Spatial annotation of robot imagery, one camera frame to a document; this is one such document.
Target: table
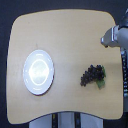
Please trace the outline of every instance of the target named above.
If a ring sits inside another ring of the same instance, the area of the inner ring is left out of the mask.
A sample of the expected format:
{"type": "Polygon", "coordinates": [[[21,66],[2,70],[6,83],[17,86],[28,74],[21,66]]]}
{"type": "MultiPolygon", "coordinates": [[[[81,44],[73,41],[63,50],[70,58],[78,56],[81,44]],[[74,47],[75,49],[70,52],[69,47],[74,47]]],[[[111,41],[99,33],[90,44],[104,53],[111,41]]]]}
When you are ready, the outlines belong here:
{"type": "Polygon", "coordinates": [[[29,122],[54,112],[77,111],[104,119],[123,113],[123,78],[119,48],[105,49],[100,38],[112,26],[112,16],[90,10],[54,10],[20,16],[13,24],[7,60],[7,116],[12,124],[29,122]],[[23,81],[27,56],[42,49],[51,56],[55,75],[50,90],[31,94],[23,81]],[[106,69],[106,85],[80,86],[93,64],[106,69]]]}

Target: white plate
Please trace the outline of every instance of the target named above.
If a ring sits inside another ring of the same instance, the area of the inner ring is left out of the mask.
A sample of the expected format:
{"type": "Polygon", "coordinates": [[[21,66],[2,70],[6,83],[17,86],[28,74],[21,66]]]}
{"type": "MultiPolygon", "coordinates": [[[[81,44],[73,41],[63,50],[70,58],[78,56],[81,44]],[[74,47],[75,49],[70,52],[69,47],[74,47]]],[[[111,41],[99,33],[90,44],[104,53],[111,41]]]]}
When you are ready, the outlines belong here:
{"type": "Polygon", "coordinates": [[[23,78],[27,89],[35,94],[45,93],[51,86],[54,67],[51,57],[43,50],[33,51],[26,59],[23,78]]]}

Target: dark floor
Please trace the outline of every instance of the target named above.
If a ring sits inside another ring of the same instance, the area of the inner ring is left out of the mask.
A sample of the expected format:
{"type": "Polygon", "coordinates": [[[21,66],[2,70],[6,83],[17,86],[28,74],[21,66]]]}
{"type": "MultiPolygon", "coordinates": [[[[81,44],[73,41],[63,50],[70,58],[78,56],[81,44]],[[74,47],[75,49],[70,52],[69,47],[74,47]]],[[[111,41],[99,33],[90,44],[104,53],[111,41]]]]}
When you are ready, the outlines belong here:
{"type": "MultiPolygon", "coordinates": [[[[7,51],[11,27],[18,16],[53,9],[89,9],[109,12],[118,24],[127,5],[128,0],[0,0],[0,128],[28,128],[28,124],[9,124],[6,112],[7,51]]],[[[104,127],[125,128],[127,122],[124,113],[120,120],[105,120],[104,127]]]]}

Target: bunch of grapes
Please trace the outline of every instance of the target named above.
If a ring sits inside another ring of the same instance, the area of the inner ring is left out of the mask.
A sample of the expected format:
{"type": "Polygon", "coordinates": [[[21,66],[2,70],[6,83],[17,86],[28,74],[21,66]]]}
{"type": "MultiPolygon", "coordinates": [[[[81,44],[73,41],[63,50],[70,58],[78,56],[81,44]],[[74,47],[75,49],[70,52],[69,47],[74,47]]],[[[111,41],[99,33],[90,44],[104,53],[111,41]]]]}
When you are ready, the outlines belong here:
{"type": "Polygon", "coordinates": [[[105,77],[104,69],[101,65],[97,65],[94,67],[91,65],[88,68],[88,71],[85,71],[85,74],[81,77],[81,86],[86,86],[86,84],[92,81],[100,81],[103,80],[105,77]]]}

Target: tan tabletop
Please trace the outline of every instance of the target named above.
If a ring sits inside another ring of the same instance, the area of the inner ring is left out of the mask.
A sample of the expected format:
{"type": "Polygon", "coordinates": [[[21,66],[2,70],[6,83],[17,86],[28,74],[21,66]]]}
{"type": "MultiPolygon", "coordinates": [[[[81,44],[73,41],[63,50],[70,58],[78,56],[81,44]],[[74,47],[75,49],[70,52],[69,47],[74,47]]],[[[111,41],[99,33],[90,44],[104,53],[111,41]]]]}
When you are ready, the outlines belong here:
{"type": "Polygon", "coordinates": [[[62,111],[77,111],[105,119],[123,113],[123,79],[119,48],[105,49],[100,38],[112,26],[105,12],[59,10],[28,14],[13,24],[7,61],[7,115],[19,124],[62,111]],[[23,80],[27,56],[42,49],[55,68],[50,90],[31,94],[23,80]],[[84,71],[93,64],[104,65],[107,77],[101,90],[96,83],[80,86],[84,71]]]}

